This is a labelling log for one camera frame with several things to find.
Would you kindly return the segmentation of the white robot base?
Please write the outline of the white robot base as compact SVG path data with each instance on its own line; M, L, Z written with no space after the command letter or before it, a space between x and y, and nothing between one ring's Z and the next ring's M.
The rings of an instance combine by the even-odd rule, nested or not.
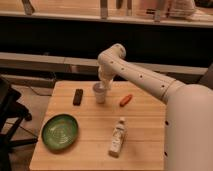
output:
M213 91L179 88L168 100L164 171L213 171Z

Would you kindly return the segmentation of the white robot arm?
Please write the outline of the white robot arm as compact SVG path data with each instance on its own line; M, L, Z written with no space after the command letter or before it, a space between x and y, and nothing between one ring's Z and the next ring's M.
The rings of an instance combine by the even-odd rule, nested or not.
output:
M125 56L126 50L121 44L114 44L98 55L98 77L102 89L109 90L114 77L119 75L166 103L172 93L184 86L174 78L126 62Z

